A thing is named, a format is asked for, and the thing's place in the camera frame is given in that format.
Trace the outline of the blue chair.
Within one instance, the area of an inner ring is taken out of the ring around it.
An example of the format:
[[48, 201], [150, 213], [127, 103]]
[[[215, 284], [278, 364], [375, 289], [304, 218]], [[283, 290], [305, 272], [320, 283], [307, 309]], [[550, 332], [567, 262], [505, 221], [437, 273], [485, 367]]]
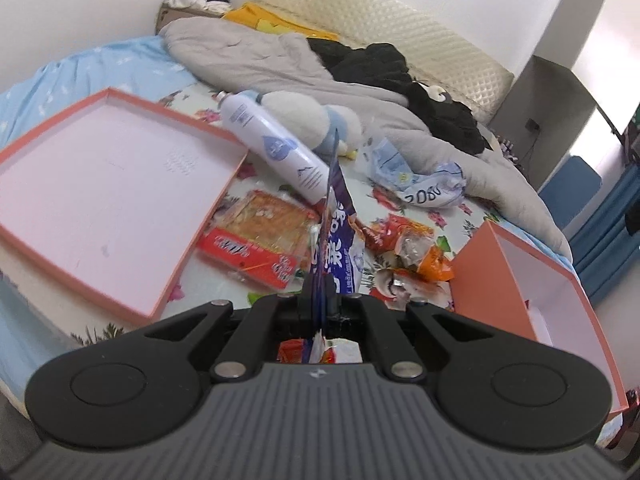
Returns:
[[566, 228], [600, 190], [602, 178], [581, 157], [570, 156], [539, 191], [555, 224]]

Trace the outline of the grey wardrobe cabinet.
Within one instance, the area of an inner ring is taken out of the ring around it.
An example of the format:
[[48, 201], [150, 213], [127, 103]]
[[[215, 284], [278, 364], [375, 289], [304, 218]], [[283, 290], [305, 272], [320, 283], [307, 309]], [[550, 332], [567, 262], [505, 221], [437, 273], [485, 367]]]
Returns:
[[605, 174], [620, 140], [589, 91], [567, 68], [532, 56], [491, 118], [489, 128], [513, 144], [522, 173], [540, 190], [565, 159], [579, 156]]

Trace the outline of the white spray bottle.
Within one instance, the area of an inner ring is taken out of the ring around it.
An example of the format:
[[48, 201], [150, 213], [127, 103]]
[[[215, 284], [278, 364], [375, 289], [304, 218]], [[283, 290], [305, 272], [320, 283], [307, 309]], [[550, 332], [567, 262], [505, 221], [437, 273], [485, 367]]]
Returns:
[[329, 166], [249, 96], [217, 94], [222, 125], [311, 205], [326, 199]]

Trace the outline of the red snack packet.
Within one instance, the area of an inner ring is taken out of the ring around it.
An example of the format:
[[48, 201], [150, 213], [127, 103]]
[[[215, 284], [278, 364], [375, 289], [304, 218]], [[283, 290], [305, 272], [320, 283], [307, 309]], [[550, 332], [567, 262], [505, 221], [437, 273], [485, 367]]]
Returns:
[[255, 190], [207, 228], [198, 249], [253, 281], [283, 290], [308, 266], [310, 230], [317, 223], [314, 211]]

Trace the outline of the white blue plush toy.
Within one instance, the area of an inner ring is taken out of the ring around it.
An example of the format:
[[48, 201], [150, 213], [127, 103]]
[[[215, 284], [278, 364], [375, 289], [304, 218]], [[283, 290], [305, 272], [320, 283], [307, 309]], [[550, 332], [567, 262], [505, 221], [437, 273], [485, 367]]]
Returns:
[[311, 96], [289, 91], [258, 93], [255, 100], [321, 158], [331, 156], [334, 142], [337, 142], [338, 156], [356, 157], [363, 128], [350, 108], [323, 105]]

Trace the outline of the orange snack packet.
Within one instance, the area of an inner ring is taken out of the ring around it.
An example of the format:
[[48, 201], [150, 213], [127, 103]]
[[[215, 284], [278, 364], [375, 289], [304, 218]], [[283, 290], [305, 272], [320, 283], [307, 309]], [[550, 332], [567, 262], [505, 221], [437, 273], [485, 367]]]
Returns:
[[435, 231], [430, 226], [390, 214], [384, 240], [402, 266], [425, 281], [450, 282], [454, 278], [447, 251], [436, 242]]

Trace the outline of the cream padded headboard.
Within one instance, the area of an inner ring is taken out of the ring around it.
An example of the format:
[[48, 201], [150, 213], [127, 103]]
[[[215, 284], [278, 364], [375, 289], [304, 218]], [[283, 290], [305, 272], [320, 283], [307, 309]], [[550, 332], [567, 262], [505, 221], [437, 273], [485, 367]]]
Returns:
[[483, 124], [494, 117], [514, 81], [475, 44], [397, 0], [254, 1], [282, 18], [334, 32], [352, 48], [392, 44], [416, 79], [447, 90]]

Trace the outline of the pink open gift box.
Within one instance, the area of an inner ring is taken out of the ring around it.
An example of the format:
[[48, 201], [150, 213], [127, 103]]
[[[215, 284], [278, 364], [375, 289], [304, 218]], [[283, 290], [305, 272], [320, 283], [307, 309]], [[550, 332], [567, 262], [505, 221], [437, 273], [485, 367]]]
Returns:
[[486, 221], [452, 260], [454, 312], [576, 354], [606, 377], [613, 416], [628, 408], [612, 350], [573, 272]]

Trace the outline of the black clothes pile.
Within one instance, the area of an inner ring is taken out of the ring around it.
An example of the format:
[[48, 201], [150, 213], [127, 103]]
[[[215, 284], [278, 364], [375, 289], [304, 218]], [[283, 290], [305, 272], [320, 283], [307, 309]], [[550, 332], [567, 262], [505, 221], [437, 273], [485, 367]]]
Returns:
[[408, 110], [424, 122], [435, 138], [470, 155], [489, 148], [469, 107], [449, 96], [430, 96], [428, 89], [410, 75], [405, 57], [392, 44], [352, 49], [338, 41], [320, 38], [310, 38], [308, 44], [335, 80], [404, 96]]

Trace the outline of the grey duvet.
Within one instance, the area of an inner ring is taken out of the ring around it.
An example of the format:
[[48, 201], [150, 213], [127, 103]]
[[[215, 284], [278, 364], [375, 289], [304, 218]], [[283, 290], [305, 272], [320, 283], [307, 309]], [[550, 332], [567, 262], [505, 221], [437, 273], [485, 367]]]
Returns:
[[321, 104], [346, 106], [376, 136], [389, 140], [417, 174], [455, 162], [469, 195], [489, 200], [506, 220], [557, 254], [572, 255], [546, 204], [503, 156], [491, 150], [466, 154], [435, 138], [433, 128], [411, 113], [407, 99], [396, 92], [334, 80], [304, 36], [266, 34], [221, 18], [179, 18], [160, 36], [178, 63], [216, 89], [293, 91]]

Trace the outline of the yellow pillow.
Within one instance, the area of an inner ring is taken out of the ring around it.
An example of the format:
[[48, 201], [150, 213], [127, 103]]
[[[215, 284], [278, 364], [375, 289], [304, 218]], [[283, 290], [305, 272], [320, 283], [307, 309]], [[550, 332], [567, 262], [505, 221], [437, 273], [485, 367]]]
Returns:
[[296, 34], [301, 34], [307, 38], [330, 41], [340, 40], [340, 37], [334, 32], [308, 27], [288, 18], [282, 18], [282, 16], [252, 2], [244, 3], [239, 9], [227, 12], [224, 14], [224, 19], [266, 34], [283, 35], [296, 32]]

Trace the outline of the clear blue plastic bag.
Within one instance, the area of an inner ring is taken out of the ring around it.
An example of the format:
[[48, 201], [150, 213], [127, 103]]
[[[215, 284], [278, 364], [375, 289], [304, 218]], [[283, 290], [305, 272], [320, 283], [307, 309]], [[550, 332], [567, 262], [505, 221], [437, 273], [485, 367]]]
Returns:
[[415, 174], [394, 144], [384, 139], [369, 139], [361, 150], [364, 174], [374, 183], [393, 191], [405, 191], [419, 182]]

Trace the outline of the crumpled white race bib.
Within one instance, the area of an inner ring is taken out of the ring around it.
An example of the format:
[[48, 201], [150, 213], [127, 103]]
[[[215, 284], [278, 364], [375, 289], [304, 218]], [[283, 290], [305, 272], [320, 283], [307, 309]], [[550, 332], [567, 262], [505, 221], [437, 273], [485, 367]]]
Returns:
[[407, 184], [396, 192], [405, 203], [425, 208], [444, 209], [464, 199], [466, 180], [455, 162], [438, 165], [430, 174], [410, 174]]

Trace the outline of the blue purple snack bag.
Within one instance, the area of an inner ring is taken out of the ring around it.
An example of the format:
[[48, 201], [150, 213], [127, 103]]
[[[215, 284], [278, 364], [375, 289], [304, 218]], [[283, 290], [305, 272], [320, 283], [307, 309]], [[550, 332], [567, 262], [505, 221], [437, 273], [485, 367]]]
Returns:
[[326, 331], [341, 318], [340, 299], [358, 292], [364, 241], [357, 232], [357, 214], [340, 163], [338, 136], [330, 135], [326, 200], [318, 226], [311, 229], [311, 268], [302, 292], [302, 307], [310, 313], [314, 336], [303, 343], [302, 362], [318, 363]]

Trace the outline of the pink box lid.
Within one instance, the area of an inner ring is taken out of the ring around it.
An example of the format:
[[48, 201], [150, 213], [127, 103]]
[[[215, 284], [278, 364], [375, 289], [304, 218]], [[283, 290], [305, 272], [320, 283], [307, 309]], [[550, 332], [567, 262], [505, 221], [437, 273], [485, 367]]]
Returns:
[[246, 155], [226, 130], [106, 89], [2, 151], [1, 235], [98, 307], [148, 324]]

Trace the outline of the blue bed sheet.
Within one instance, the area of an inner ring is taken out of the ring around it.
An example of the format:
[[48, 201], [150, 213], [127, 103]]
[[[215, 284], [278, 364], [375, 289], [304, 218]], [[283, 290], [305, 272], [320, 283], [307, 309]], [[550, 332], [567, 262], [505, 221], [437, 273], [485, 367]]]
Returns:
[[[29, 79], [1, 93], [1, 145], [105, 88], [152, 102], [196, 83], [157, 36], [129, 39], [79, 52], [40, 67]], [[55, 335], [29, 307], [10, 278], [1, 277], [1, 390], [17, 398], [43, 363], [78, 344], [122, 334], [119, 322], [82, 322], [70, 338]]]

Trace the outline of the black white plush toy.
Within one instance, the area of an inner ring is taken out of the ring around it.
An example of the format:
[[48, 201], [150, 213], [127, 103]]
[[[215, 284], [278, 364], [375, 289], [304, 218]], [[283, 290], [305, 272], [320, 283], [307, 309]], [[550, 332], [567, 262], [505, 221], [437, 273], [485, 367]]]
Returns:
[[452, 101], [449, 92], [444, 88], [442, 88], [441, 86], [439, 86], [438, 84], [424, 84], [423, 82], [419, 82], [419, 84], [432, 101], [439, 102], [439, 103], [442, 103], [442, 102], [450, 103]]

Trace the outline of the blue curtain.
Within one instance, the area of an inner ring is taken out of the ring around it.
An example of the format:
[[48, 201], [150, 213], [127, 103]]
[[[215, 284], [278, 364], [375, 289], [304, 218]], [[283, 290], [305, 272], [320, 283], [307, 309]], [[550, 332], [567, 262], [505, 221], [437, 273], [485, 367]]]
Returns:
[[626, 168], [570, 239], [573, 266], [595, 307], [639, 260], [639, 166]]

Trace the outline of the cardboard box with clothes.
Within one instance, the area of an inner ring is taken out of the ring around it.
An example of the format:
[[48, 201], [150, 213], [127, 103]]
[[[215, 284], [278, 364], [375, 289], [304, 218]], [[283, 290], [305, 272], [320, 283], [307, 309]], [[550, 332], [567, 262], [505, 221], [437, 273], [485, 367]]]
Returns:
[[229, 0], [163, 0], [156, 18], [155, 33], [179, 18], [222, 18], [231, 10]]

